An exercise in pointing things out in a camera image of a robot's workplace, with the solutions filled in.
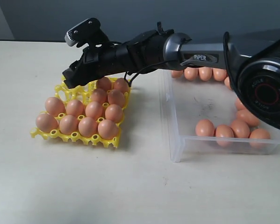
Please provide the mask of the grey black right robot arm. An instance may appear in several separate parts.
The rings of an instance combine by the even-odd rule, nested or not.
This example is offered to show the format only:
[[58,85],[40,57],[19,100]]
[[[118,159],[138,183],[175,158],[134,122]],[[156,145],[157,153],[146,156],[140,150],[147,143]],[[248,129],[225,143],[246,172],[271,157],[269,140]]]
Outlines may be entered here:
[[158,22],[156,30],[119,43],[110,41],[100,26],[98,20],[87,19],[66,33],[69,46],[83,48],[81,58],[63,72],[68,88],[122,72],[137,77],[157,69],[223,69],[244,106],[280,129],[280,28],[193,40],[163,30]]

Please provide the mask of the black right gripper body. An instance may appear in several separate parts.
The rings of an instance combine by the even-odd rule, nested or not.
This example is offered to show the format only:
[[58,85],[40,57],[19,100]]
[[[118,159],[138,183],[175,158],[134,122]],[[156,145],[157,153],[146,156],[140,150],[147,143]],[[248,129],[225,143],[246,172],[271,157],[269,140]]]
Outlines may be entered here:
[[111,75],[110,66],[102,58],[107,50],[112,49],[110,45],[87,46],[83,49],[81,58],[72,64],[79,66],[79,80],[86,85],[91,81],[101,79],[104,76]]

